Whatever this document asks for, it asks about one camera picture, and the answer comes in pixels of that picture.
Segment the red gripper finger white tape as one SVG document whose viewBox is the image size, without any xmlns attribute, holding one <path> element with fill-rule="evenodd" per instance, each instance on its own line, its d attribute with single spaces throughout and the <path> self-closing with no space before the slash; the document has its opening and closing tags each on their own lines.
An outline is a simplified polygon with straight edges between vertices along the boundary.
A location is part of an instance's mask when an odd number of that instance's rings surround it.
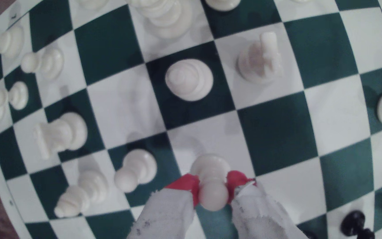
<svg viewBox="0 0 382 239">
<path fill-rule="evenodd" d="M 228 203 L 240 239 L 307 239 L 263 184 L 241 171 L 227 174 Z"/>
<path fill-rule="evenodd" d="M 199 204 L 199 177 L 190 173 L 151 194 L 128 239 L 184 239 Z"/>
</svg>

